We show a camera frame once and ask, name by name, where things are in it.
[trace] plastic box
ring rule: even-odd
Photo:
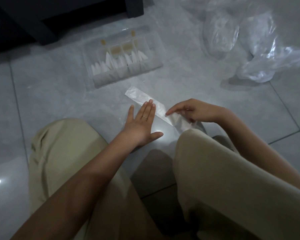
[[[139,59],[141,51],[145,57]],[[106,71],[101,63],[106,63],[107,52],[110,55],[112,69]],[[94,87],[114,83],[116,81],[138,75],[163,66],[165,60],[165,49],[156,31],[150,31],[148,27],[125,29],[121,32],[99,39],[84,41],[82,53],[85,66],[88,71],[88,79],[93,81]],[[122,56],[127,64],[120,63],[122,67],[115,67],[114,62],[119,64]],[[129,56],[132,64],[128,64],[126,56]],[[96,74],[93,67],[96,62],[101,66],[100,73]]]

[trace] khaki trousers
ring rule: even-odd
[[[80,119],[42,128],[32,140],[28,161],[31,212],[106,146]],[[196,222],[200,239],[300,239],[300,190],[199,130],[180,136],[173,170],[184,217]],[[119,169],[74,239],[162,238]]]

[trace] clear plastic organizer box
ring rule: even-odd
[[[165,60],[159,34],[146,27],[87,41],[82,52],[95,88],[153,70]]]

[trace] hand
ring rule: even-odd
[[[164,135],[159,131],[151,133],[151,126],[156,112],[156,105],[152,103],[152,99],[142,105],[135,119],[133,119],[133,109],[134,106],[131,105],[122,131],[128,135],[128,140],[141,147]]]
[[[222,117],[224,110],[224,107],[208,104],[200,100],[191,98],[172,106],[166,112],[166,115],[168,116],[175,112],[181,114],[191,122],[202,121],[217,123],[218,120]]]

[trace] forearm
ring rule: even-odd
[[[300,174],[272,147],[260,139],[234,113],[224,109],[217,123],[242,157],[300,189]]]
[[[120,133],[74,174],[16,232],[12,239],[69,239],[88,219],[102,190],[136,145]]]

